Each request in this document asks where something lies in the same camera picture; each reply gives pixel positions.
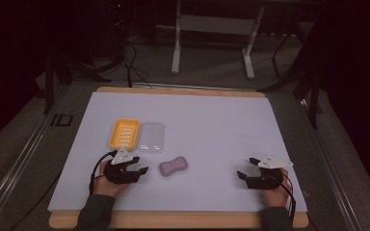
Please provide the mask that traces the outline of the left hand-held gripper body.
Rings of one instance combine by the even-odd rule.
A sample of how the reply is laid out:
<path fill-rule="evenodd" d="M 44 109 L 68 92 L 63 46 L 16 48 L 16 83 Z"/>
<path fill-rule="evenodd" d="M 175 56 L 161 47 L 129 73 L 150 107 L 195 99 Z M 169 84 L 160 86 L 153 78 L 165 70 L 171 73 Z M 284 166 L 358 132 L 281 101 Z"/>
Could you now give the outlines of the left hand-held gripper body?
<path fill-rule="evenodd" d="M 130 184 L 136 183 L 139 177 L 133 175 L 134 171 L 128 171 L 130 166 L 127 162 L 131 161 L 132 156 L 124 147 L 112 154 L 113 159 L 107 162 L 104 168 L 104 176 L 115 184 Z"/>

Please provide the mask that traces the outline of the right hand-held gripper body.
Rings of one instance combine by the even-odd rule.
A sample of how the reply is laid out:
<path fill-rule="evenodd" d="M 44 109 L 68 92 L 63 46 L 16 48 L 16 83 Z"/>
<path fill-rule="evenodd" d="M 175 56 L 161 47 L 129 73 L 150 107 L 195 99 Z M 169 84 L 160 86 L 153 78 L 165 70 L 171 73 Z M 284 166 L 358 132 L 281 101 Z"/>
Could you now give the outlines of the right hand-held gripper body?
<path fill-rule="evenodd" d="M 291 167 L 293 163 L 278 157 L 267 155 L 260 160 L 258 177 L 249 177 L 249 189 L 272 190 L 276 189 L 283 181 L 281 169 Z"/>

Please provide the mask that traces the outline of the yellow soap dish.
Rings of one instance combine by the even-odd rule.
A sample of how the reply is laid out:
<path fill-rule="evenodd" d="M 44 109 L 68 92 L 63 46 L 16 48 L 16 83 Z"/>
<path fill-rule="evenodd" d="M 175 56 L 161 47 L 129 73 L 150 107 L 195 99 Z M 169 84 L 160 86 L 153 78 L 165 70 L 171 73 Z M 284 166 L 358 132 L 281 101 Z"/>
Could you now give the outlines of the yellow soap dish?
<path fill-rule="evenodd" d="M 139 131 L 140 121 L 138 119 L 117 119 L 109 138 L 109 146 L 113 149 L 124 147 L 126 150 L 132 151 L 137 145 Z"/>

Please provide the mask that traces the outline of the clear plastic lid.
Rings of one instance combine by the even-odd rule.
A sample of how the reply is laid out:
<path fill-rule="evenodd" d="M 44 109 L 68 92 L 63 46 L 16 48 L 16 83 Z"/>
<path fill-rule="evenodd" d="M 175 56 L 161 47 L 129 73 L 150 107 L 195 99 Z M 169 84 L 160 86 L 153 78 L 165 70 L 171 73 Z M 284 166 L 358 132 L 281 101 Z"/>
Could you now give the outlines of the clear plastic lid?
<path fill-rule="evenodd" d="M 158 122 L 144 123 L 138 140 L 138 151 L 143 154 L 162 153 L 165 144 L 165 125 Z"/>

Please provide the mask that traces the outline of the pink soap bar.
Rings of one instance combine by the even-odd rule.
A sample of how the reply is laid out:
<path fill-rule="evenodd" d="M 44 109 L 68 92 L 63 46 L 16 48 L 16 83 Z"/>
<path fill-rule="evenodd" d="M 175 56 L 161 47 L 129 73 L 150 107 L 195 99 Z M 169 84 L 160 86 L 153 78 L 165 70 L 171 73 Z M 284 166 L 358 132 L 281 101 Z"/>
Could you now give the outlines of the pink soap bar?
<path fill-rule="evenodd" d="M 159 165 L 160 173 L 168 177 L 173 173 L 188 168 L 188 162 L 183 156 L 179 156 L 171 161 L 163 162 Z"/>

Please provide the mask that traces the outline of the person's right hand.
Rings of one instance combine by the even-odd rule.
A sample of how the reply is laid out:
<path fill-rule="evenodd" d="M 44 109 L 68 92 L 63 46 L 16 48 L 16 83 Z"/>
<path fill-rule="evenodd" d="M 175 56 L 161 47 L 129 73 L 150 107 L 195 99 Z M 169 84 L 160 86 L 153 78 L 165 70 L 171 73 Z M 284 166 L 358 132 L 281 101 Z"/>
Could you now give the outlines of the person's right hand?
<path fill-rule="evenodd" d="M 283 176 L 281 185 L 276 189 L 267 190 L 262 193 L 266 207 L 286 207 L 289 193 L 291 193 L 291 186 L 288 181 L 288 171 L 284 168 L 280 171 Z"/>

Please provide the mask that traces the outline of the person's left hand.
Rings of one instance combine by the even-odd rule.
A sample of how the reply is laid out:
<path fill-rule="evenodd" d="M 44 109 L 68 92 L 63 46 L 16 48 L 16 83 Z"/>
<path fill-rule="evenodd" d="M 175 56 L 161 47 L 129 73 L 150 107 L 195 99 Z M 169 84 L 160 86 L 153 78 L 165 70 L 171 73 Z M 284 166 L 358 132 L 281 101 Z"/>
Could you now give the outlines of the person's left hand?
<path fill-rule="evenodd" d="M 99 176 L 94 179 L 93 194 L 107 195 L 117 198 L 127 187 L 128 184 L 115 184 L 109 181 L 104 175 L 106 162 L 100 164 Z"/>

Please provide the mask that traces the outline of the white table mat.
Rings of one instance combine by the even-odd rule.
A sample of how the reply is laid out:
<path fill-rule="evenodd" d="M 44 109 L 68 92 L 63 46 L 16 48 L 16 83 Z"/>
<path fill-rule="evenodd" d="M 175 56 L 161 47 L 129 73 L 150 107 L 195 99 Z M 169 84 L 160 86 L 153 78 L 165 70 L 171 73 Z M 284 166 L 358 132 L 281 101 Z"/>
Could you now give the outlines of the white table mat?
<path fill-rule="evenodd" d="M 148 171 L 119 196 L 118 211 L 257 212 L 261 193 L 248 189 L 237 171 L 255 175 L 250 158 L 289 157 L 266 98 L 95 92 L 49 211 L 84 207 L 93 167 L 109 152 L 121 117 L 164 124 L 165 144 L 162 153 L 141 155 L 138 165 Z M 188 168 L 164 177 L 159 165 L 179 156 Z"/>

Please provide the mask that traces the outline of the black metal stand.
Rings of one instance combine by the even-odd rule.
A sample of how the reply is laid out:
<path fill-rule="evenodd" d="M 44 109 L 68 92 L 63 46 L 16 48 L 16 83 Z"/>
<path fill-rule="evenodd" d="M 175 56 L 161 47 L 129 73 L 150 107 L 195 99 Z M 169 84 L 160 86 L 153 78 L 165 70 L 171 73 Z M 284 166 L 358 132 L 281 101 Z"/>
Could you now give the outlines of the black metal stand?
<path fill-rule="evenodd" d="M 315 36 L 312 32 L 314 25 L 314 22 L 299 22 L 294 26 L 295 35 L 303 45 L 298 56 L 278 82 L 257 91 L 272 92 L 290 83 L 298 82 L 293 95 L 305 103 L 308 109 L 308 120 L 312 127 L 317 129 L 316 116 L 325 53 L 315 45 Z"/>
<path fill-rule="evenodd" d="M 72 69 L 88 75 L 96 82 L 109 83 L 109 80 L 100 77 L 93 70 L 84 67 L 71 57 L 54 50 L 46 50 L 44 62 L 44 88 L 38 93 L 38 98 L 43 98 L 45 101 L 45 108 L 43 111 L 45 115 L 50 112 L 55 102 L 54 78 L 57 77 L 61 84 L 70 85 L 72 82 Z"/>

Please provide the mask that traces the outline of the metal floor rail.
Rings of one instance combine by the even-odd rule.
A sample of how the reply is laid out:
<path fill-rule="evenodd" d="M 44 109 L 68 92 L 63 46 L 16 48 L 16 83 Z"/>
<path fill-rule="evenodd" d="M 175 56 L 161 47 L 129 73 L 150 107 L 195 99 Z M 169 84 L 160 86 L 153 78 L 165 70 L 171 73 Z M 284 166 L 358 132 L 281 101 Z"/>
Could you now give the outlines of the metal floor rail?
<path fill-rule="evenodd" d="M 297 100 L 300 112 L 304 117 L 304 121 L 309 125 L 309 131 L 317 144 L 318 151 L 321 155 L 322 164 L 326 177 L 330 182 L 332 193 L 334 194 L 337 205 L 346 222 L 349 231 L 361 231 L 359 221 L 355 215 L 353 206 L 344 190 L 344 187 L 338 177 L 338 173 L 333 166 L 333 161 L 327 148 L 326 141 L 322 138 L 320 128 L 315 129 L 308 119 L 309 104 L 303 100 Z"/>
<path fill-rule="evenodd" d="M 55 90 L 54 103 L 46 114 L 41 112 L 45 108 L 43 101 L 32 99 L 0 132 L 0 212 L 68 89 L 64 85 Z"/>

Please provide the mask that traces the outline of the white metal desk frame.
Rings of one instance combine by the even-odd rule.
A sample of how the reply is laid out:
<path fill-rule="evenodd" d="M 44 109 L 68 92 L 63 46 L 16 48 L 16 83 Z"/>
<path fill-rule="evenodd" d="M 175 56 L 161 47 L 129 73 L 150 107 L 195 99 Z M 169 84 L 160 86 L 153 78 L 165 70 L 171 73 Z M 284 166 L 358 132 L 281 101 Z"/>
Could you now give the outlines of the white metal desk frame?
<path fill-rule="evenodd" d="M 238 19 L 225 18 L 214 16 L 202 16 L 183 14 L 181 11 L 181 0 L 176 0 L 175 13 L 175 43 L 172 56 L 171 73 L 177 74 L 180 69 L 181 58 L 181 32 L 203 32 L 203 33 L 217 33 L 230 34 L 239 36 L 248 36 L 249 42 L 246 47 L 242 49 L 242 57 L 244 67 L 248 79 L 254 79 L 255 74 L 251 62 L 251 51 L 253 44 L 258 35 L 259 26 L 266 7 L 260 5 L 258 7 L 255 19 Z"/>

